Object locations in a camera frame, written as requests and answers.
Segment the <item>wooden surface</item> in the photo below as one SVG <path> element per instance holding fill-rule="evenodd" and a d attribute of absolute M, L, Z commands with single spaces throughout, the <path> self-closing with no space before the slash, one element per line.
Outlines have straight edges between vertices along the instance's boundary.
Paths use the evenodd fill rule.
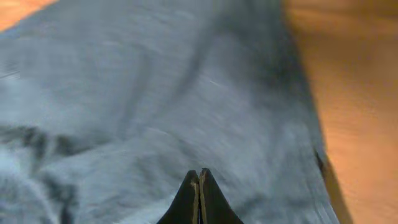
<path fill-rule="evenodd" d="M 0 1 L 0 29 L 49 0 Z M 288 0 L 328 155 L 355 223 L 398 223 L 398 1 Z"/>

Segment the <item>gray fabric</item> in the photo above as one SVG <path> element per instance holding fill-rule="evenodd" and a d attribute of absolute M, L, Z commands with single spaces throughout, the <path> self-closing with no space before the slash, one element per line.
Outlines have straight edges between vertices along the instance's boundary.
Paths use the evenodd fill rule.
<path fill-rule="evenodd" d="M 275 0 L 62 0 L 5 31 L 0 222 L 155 223 L 207 167 L 245 223 L 338 223 L 282 18 Z"/>

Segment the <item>crumpled cloth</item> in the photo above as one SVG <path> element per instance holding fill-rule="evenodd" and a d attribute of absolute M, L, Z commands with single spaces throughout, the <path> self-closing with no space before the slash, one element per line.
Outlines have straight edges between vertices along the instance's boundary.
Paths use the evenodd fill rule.
<path fill-rule="evenodd" d="M 156 223 L 207 167 L 244 223 L 338 223 L 278 1 L 61 0 L 0 35 L 1 223 Z"/>

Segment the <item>brown wooden surface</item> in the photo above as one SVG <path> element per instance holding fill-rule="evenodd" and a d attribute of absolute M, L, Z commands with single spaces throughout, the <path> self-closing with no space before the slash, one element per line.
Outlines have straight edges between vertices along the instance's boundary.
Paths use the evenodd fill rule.
<path fill-rule="evenodd" d="M 49 1 L 1 0 L 0 29 Z M 398 1 L 288 0 L 286 8 L 353 220 L 398 223 Z"/>

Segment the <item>garment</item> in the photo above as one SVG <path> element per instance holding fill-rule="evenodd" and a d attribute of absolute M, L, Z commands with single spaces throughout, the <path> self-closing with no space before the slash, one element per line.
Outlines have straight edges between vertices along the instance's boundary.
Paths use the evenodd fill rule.
<path fill-rule="evenodd" d="M 279 2 L 249 3 L 61 0 L 1 34 L 3 222 L 156 223 L 207 167 L 244 223 L 338 223 Z"/>

